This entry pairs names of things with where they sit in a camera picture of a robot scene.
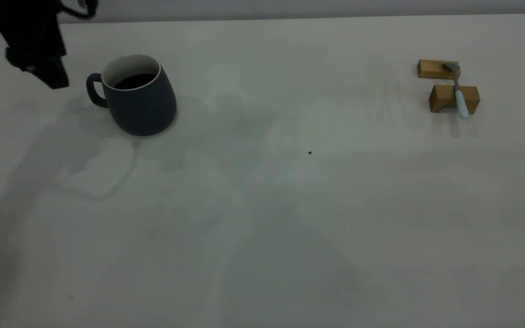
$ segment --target spoon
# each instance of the spoon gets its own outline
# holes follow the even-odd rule
[[[455,99],[457,100],[457,112],[460,118],[469,118],[469,110],[467,109],[467,104],[465,103],[465,97],[463,97],[463,92],[461,87],[459,87],[459,82],[457,81],[457,72],[461,67],[452,62],[445,62],[444,65],[453,71],[453,81],[455,82]]]

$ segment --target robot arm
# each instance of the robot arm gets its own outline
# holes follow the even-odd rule
[[[5,57],[13,66],[32,73],[52,89],[67,87],[62,65],[66,55],[58,29],[57,14],[90,19],[96,15],[98,0],[85,0],[87,13],[80,13],[60,0],[0,0],[0,33],[8,43]]]

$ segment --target mug handle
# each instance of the mug handle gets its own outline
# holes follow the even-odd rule
[[[98,93],[96,93],[96,90],[94,89],[95,82],[103,82],[99,73],[92,73],[90,74],[88,79],[86,79],[86,91],[88,91],[88,96],[96,106],[108,108],[107,100],[99,96]]]

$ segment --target mug rim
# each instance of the mug rim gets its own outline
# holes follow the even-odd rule
[[[131,58],[131,57],[136,57],[136,56],[149,58],[149,59],[153,60],[159,66],[159,71],[155,75],[154,79],[152,79],[150,82],[142,85],[141,87],[135,87],[133,89],[117,89],[115,87],[111,87],[110,85],[108,85],[108,83],[106,83],[106,81],[104,80],[104,75],[105,75],[106,71],[111,67],[111,65],[114,65],[117,62],[119,62],[120,60],[123,60],[125,58]],[[108,87],[108,88],[110,88],[112,90],[115,90],[115,91],[135,91],[135,90],[139,90],[142,87],[147,87],[148,85],[152,84],[159,77],[159,75],[161,74],[162,69],[163,68],[161,67],[161,63],[158,60],[156,60],[155,58],[153,58],[152,56],[149,56],[149,55],[146,55],[146,54],[124,55],[124,56],[118,56],[117,58],[114,58],[113,60],[108,62],[108,64],[104,65],[103,70],[100,72],[100,79],[101,79],[101,81],[102,81],[102,83],[103,83],[103,85],[105,87]]]

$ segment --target wooden block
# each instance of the wooden block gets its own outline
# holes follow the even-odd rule
[[[479,92],[476,87],[461,87],[463,97],[465,97],[465,103],[469,114],[473,114],[479,105]],[[457,106],[455,100],[455,87],[452,85],[435,85],[429,98],[429,104],[431,104],[431,112],[438,113],[440,110],[446,107],[454,108]]]
[[[453,79],[453,71],[443,65],[444,62],[452,61],[443,61],[443,60],[424,60],[421,59],[418,61],[418,77],[424,79]],[[457,72],[457,79],[461,76],[461,69]]]

